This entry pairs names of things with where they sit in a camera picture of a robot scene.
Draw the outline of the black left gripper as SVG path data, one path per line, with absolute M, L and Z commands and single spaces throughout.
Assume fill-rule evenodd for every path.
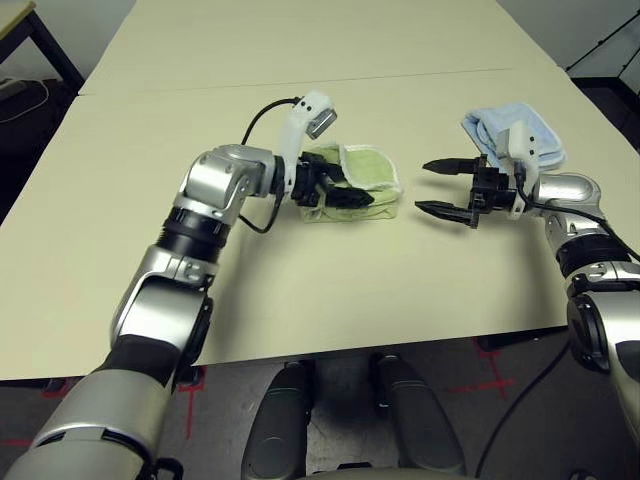
M 332 182 L 344 182 L 345 176 L 339 164 L 327 162 L 325 157 L 303 152 L 296 165 L 296 178 L 291 199 L 300 207 L 316 207 L 320 199 L 318 185 L 324 176 Z M 329 187 L 326 205 L 331 208 L 365 208 L 374 202 L 366 190 L 353 187 Z

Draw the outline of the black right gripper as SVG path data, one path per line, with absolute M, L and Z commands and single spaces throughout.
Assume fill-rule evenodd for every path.
M 509 176 L 487 164 L 487 157 L 474 159 L 444 158 L 426 162 L 424 170 L 440 175 L 473 174 L 469 209 L 441 201 L 416 201 L 421 211 L 438 219 L 460 223 L 476 229 L 481 214 L 492 211 L 510 211 L 516 191 L 509 186 Z

